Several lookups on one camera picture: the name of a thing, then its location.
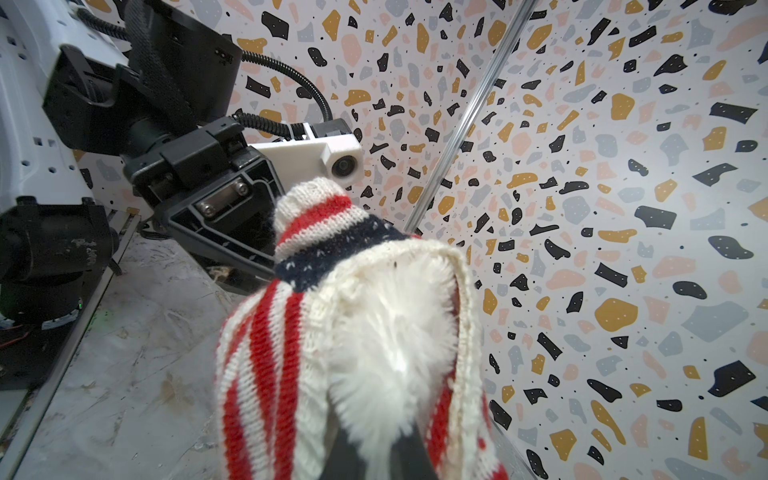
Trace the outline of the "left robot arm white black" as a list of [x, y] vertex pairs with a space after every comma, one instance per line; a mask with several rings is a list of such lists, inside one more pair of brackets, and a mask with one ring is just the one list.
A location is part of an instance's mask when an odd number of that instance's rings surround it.
[[1, 315], [39, 325], [79, 308], [118, 246], [75, 153], [117, 156], [159, 232], [242, 283], [273, 272], [283, 188], [247, 145], [286, 125], [227, 111], [242, 62], [265, 56], [162, 1], [113, 25], [78, 1], [1, 5]]

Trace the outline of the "red white striped knit sweater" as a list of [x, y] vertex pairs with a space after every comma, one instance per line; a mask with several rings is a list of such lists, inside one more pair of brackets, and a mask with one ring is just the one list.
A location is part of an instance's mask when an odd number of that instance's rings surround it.
[[396, 253], [445, 256], [454, 269], [458, 353], [426, 426], [438, 479], [504, 479], [482, 379], [482, 326], [463, 254], [400, 232], [335, 182], [292, 187], [274, 213], [274, 279], [224, 323], [215, 401], [226, 479], [319, 479], [326, 460], [330, 351], [341, 275]]

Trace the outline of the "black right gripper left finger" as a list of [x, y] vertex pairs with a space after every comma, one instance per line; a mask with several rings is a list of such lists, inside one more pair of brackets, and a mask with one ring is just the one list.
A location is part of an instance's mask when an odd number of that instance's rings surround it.
[[320, 480], [361, 480], [365, 463], [335, 413], [328, 415], [325, 434], [326, 460]]

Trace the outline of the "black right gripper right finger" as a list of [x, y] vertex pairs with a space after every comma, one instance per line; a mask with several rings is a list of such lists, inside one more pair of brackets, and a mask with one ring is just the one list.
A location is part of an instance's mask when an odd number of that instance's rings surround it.
[[437, 480], [438, 476], [416, 423], [392, 446], [390, 455], [392, 480]]

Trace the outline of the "white plush teddy bear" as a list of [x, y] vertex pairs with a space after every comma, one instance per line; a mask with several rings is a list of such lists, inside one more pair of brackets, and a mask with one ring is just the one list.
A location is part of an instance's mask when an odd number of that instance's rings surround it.
[[356, 260], [341, 275], [329, 399], [364, 479], [391, 479], [392, 446], [414, 423], [426, 447], [430, 411], [458, 353], [455, 289], [451, 262], [438, 253]]

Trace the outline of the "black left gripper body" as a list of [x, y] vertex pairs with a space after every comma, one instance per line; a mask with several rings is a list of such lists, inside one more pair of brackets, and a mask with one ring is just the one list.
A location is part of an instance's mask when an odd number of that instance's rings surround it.
[[285, 190], [243, 130], [225, 116], [180, 137], [140, 134], [145, 150], [123, 153], [124, 174], [184, 250], [207, 266], [268, 282], [275, 264], [273, 213]]

